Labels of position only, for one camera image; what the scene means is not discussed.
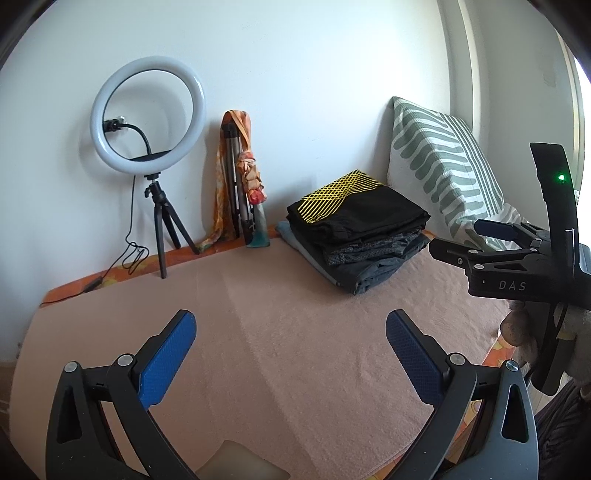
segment green and white pillowcase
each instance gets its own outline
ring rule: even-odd
[[[519,223],[505,203],[490,165],[460,118],[394,97],[394,130],[388,185],[431,214],[435,235],[483,250],[515,248],[482,237],[478,219]]]

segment stack of clothes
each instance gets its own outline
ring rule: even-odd
[[[359,294],[390,278],[429,239],[430,215],[360,170],[306,195],[277,225],[332,283]]]

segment camera tripod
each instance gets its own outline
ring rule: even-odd
[[[162,222],[166,225],[166,230],[173,241],[174,247],[178,250],[181,248],[181,243],[178,240],[178,235],[174,229],[174,224],[178,227],[178,231],[181,232],[183,238],[189,244],[189,247],[195,255],[199,255],[199,250],[195,246],[195,243],[189,236],[187,229],[184,227],[181,219],[177,212],[174,210],[172,204],[168,201],[166,193],[160,187],[159,182],[156,180],[158,174],[146,175],[148,180],[151,180],[150,185],[146,187],[144,196],[148,198],[152,196],[154,201],[154,226],[156,230],[156,246],[158,248],[158,263],[160,264],[160,277],[166,278],[166,257],[164,255],[164,234],[162,229]]]

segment tripod leg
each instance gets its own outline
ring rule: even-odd
[[[178,241],[177,231],[174,229],[173,221],[170,219],[170,214],[166,207],[162,210],[162,220],[164,220],[166,230],[168,230],[168,234],[173,241],[174,247],[178,250],[181,248],[181,242]]]
[[[158,247],[160,277],[166,278],[166,257],[164,256],[164,234],[162,232],[162,206],[159,203],[154,205],[154,225],[156,227],[156,246]]]
[[[193,243],[193,240],[191,240],[191,237],[189,236],[189,232],[187,232],[187,229],[184,227],[183,223],[181,222],[181,219],[178,217],[177,212],[174,210],[173,206],[170,205],[170,203],[167,203],[164,206],[164,208],[166,208],[168,210],[168,213],[170,214],[174,223],[177,224],[178,231],[181,232],[181,235],[187,241],[187,243],[189,244],[189,247],[191,247],[191,250],[193,250],[193,253],[195,255],[199,255],[199,250],[195,246],[195,243]]]

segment bed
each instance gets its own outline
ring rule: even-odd
[[[197,340],[151,412],[191,468],[234,440],[294,479],[381,479],[430,414],[385,338],[389,311],[405,309],[446,351],[462,351],[473,363],[487,354],[492,365],[506,358],[496,341],[506,304],[466,290],[462,270],[423,251],[353,297],[279,239],[181,263],[165,281],[144,274],[117,282],[37,312],[15,372],[11,439],[43,478],[63,365],[110,364],[183,308],[197,317]],[[141,470],[114,412],[107,415],[125,459]]]

